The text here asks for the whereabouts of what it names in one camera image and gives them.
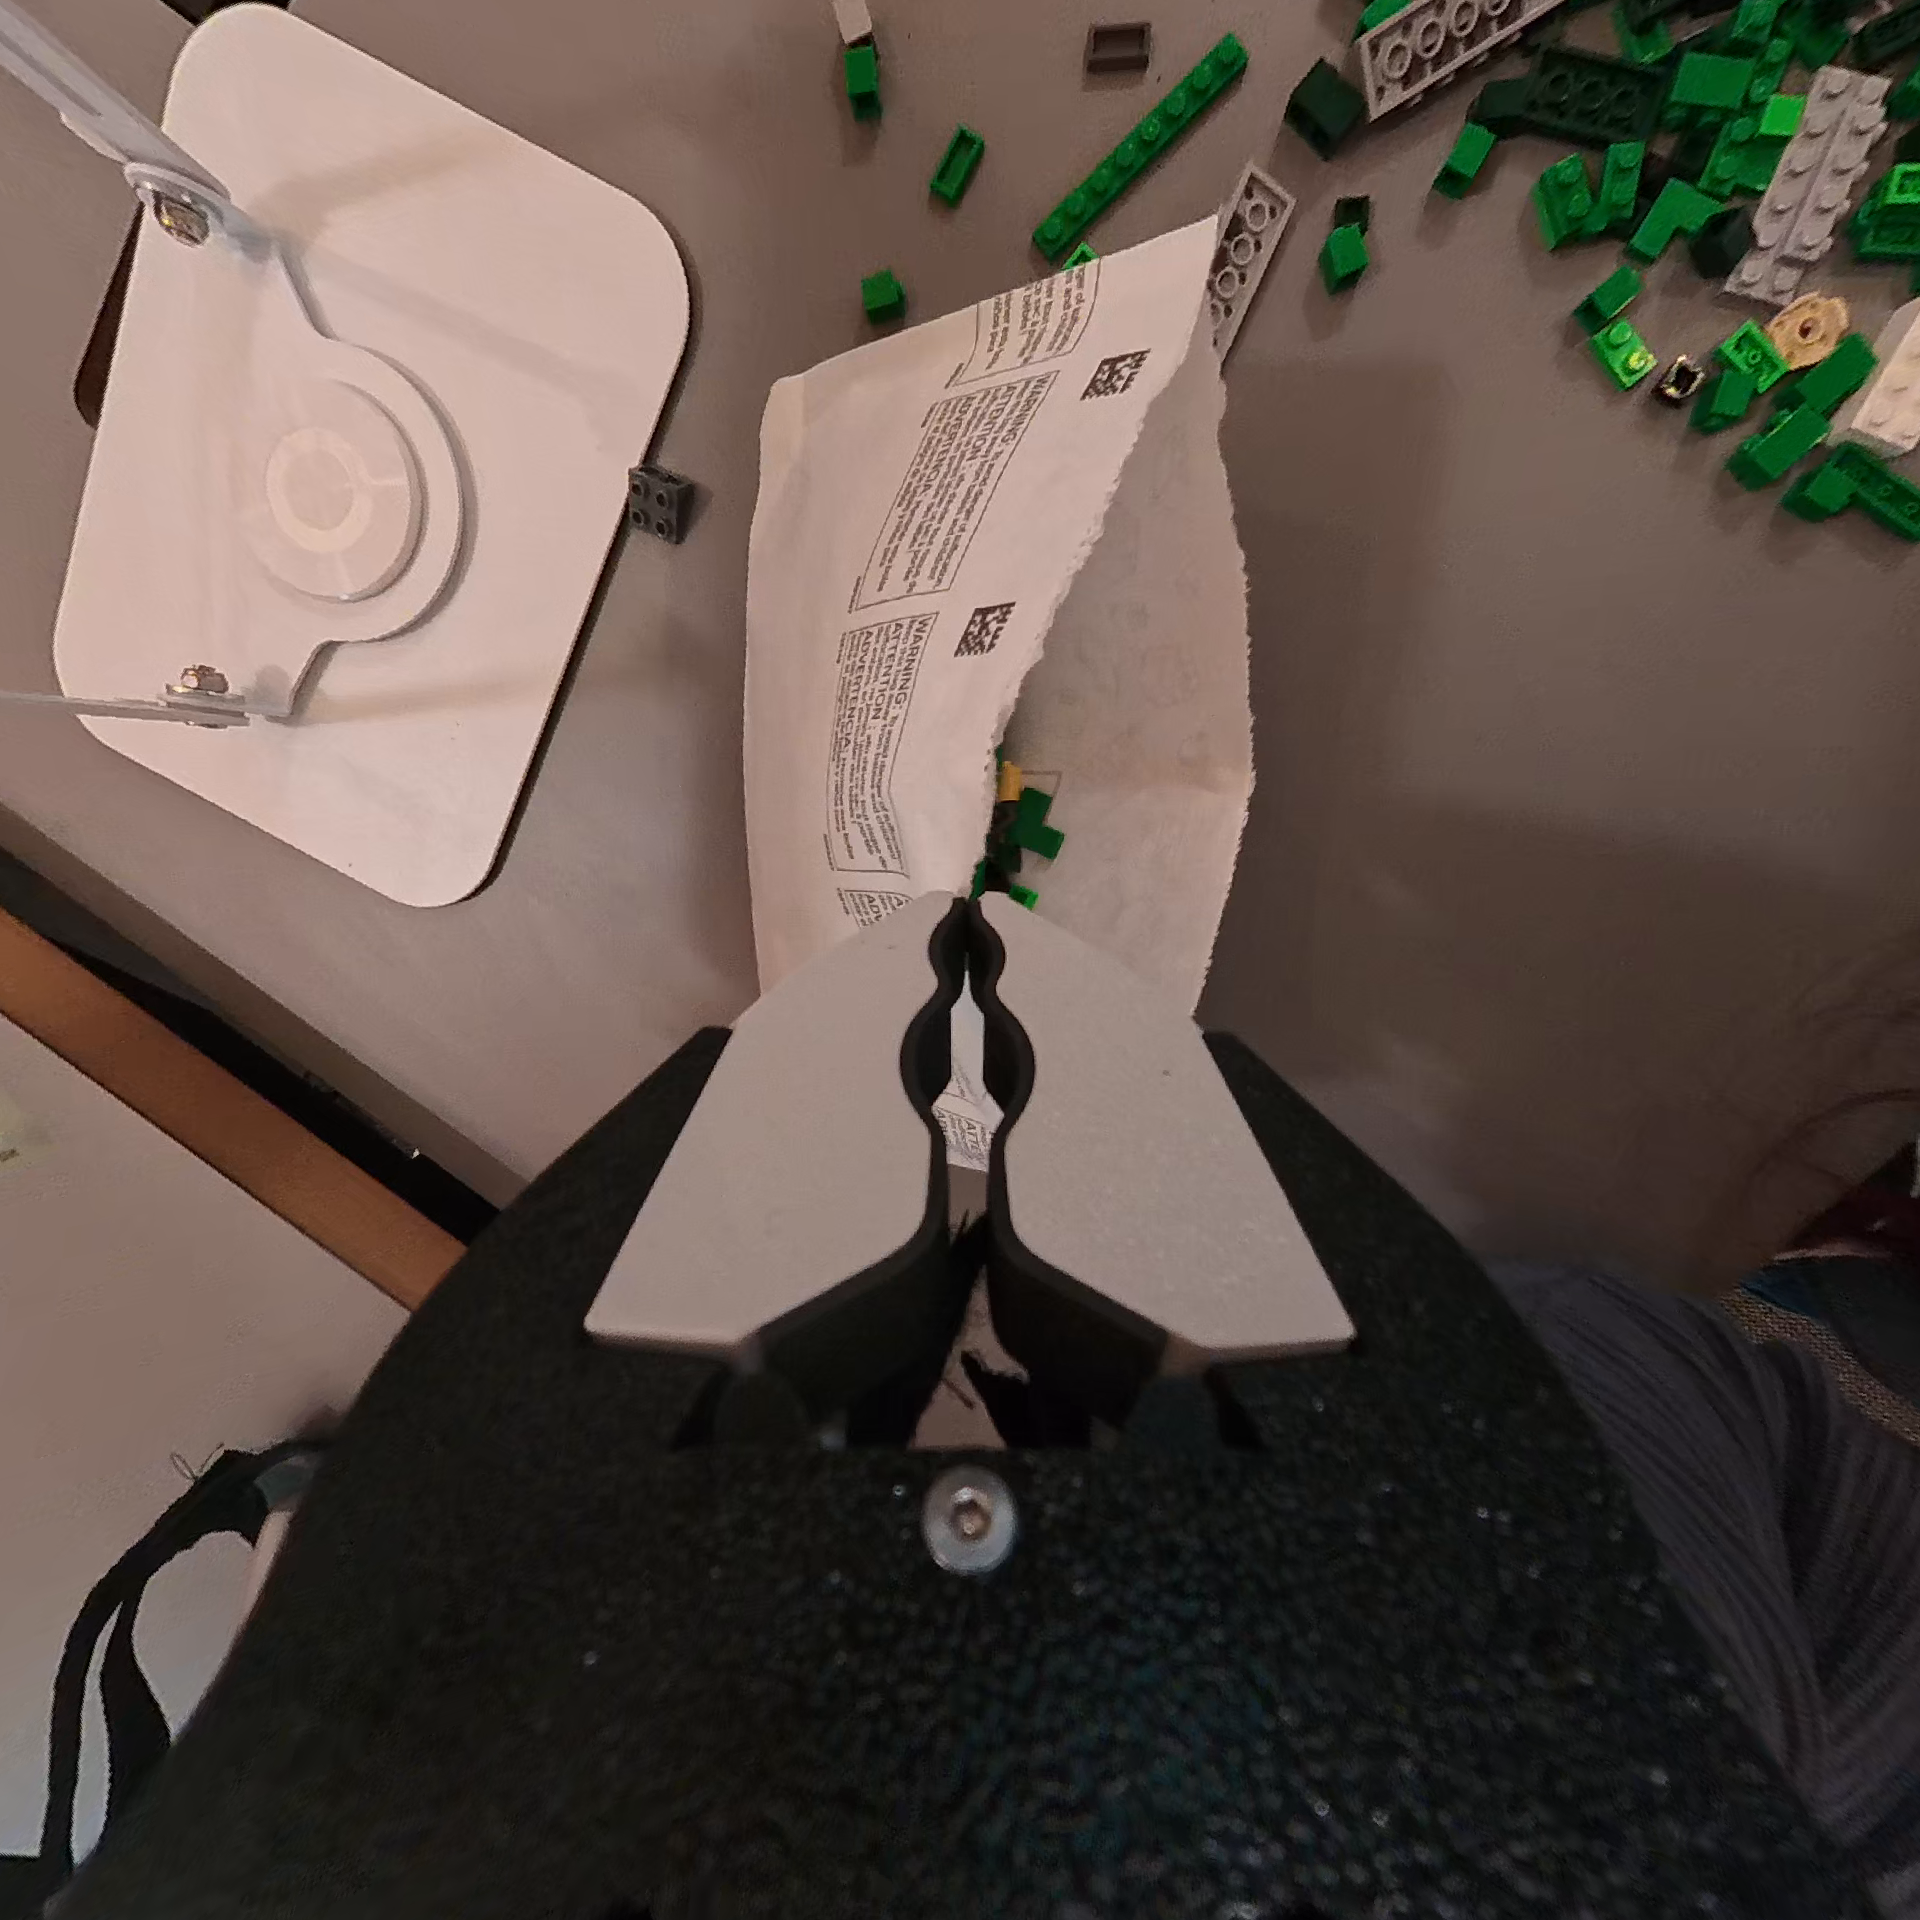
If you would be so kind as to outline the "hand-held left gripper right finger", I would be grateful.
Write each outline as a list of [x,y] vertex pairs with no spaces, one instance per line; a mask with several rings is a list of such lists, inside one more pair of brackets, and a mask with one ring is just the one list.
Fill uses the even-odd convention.
[[1081,1373],[1345,1352],[1352,1320],[1186,1008],[1020,902],[973,913],[1008,1352]]

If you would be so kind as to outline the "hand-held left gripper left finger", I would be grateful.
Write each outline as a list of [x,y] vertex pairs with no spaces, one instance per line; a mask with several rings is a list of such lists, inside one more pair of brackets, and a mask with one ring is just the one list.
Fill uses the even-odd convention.
[[900,1253],[945,1170],[904,1041],[951,997],[920,896],[784,973],[736,1020],[585,1312],[606,1347],[754,1356],[788,1315]]

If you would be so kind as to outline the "handful of small green bricks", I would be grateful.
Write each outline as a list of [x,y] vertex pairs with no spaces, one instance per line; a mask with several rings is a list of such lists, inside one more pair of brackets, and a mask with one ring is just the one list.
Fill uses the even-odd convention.
[[973,866],[970,898],[1008,896],[1026,909],[1040,905],[1024,864],[1038,860],[1046,866],[1065,845],[1065,833],[1048,824],[1050,802],[1046,788],[1031,784],[1014,761],[996,752],[992,814]]

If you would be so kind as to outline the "white paper bag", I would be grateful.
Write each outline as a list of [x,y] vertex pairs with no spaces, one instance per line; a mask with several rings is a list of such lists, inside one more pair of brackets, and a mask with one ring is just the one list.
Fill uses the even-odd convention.
[[780,380],[759,424],[743,802],[759,988],[1050,796],[1045,921],[1193,1012],[1254,787],[1210,220]]

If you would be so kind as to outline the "grey desk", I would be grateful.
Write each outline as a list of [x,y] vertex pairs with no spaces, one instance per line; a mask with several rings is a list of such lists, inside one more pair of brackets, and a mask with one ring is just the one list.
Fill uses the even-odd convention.
[[[1916,1100],[1916,547],[1806,524],[1618,394],[1546,254],[1549,146],[1430,193],[1471,84],[1319,160],[1282,126],[1356,4],[873,4],[881,118],[830,4],[312,4],[306,16],[645,200],[695,339],[658,457],[684,544],[607,576],[512,845],[440,909],[373,896],[4,713],[4,851],[494,1203],[757,993],[740,666],[765,394],[1020,283],[1040,216],[1222,33],[1231,97],[1102,227],[1257,158],[1301,197],[1226,364],[1254,796],[1205,1021],[1248,1041],[1488,1257],[1735,1276]],[[1151,64],[1084,69],[1144,19]],[[957,208],[928,193],[984,138]],[[1338,197],[1372,266],[1328,294]]]

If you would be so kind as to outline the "person's grey sweater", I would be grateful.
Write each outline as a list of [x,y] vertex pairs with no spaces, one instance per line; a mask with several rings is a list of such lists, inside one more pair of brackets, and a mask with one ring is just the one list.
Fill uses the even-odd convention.
[[1917,1916],[1917,1456],[1711,1304],[1497,1265],[1701,1640],[1884,1916]]

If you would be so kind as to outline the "wooden book stand white base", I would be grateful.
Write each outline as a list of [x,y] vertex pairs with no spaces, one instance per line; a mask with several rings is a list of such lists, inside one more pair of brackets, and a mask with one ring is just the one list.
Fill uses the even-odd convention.
[[637,200],[290,11],[152,124],[20,4],[4,70],[144,205],[55,618],[112,750],[399,905],[495,864],[688,341]]

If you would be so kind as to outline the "long green toy plate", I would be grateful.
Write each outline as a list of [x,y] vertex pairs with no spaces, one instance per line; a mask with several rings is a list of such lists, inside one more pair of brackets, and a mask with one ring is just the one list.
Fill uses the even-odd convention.
[[1224,33],[1138,118],[1127,136],[1071,187],[1031,232],[1031,246],[1061,269],[1087,232],[1180,142],[1199,126],[1242,77],[1250,58],[1233,33]]

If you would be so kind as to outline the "white toy brick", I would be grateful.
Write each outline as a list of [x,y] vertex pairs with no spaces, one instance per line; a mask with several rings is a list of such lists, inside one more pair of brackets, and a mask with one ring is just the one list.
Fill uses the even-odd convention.
[[1912,298],[1888,317],[1873,341],[1876,366],[1834,418],[1834,440],[1858,444],[1884,462],[1917,448],[1917,307]]

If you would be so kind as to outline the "dark green toy brick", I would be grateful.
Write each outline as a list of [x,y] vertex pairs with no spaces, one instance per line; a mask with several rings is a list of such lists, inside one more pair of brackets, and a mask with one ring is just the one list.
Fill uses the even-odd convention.
[[1329,160],[1366,117],[1359,88],[1321,58],[1286,97],[1282,121],[1319,160]]

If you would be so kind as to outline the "pile of green toy bricks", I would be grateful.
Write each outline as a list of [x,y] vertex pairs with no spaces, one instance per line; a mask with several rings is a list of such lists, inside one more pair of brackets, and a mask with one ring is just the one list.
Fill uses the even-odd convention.
[[[1916,453],[1884,462],[1834,440],[1873,341],[1916,298],[1916,4],[1605,4],[1612,49],[1573,38],[1575,11],[1503,49],[1525,62],[1474,91],[1430,194],[1460,204],[1501,150],[1558,144],[1522,208],[1546,254],[1615,254],[1569,317],[1602,377],[1701,440],[1727,437],[1727,477],[1775,493],[1796,521],[1854,516],[1916,547]],[[1850,329],[1790,372],[1764,333],[1783,307],[1721,283],[1752,245],[1752,212],[1826,64],[1885,76],[1888,118],[1798,293],[1842,298]]]

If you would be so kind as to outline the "large grey toy plate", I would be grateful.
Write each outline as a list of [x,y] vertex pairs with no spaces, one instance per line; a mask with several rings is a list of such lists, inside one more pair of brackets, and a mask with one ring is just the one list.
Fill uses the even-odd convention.
[[1368,126],[1418,102],[1500,56],[1552,19],[1566,3],[1406,3],[1391,14],[1366,10],[1352,38]]

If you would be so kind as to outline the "light grey toy plate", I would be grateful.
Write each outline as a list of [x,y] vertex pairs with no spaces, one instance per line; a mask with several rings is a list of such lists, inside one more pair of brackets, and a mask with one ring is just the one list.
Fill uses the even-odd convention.
[[1826,64],[1813,76],[1798,128],[1751,216],[1751,246],[1721,291],[1783,307],[1831,251],[1832,238],[1885,130],[1890,80]]

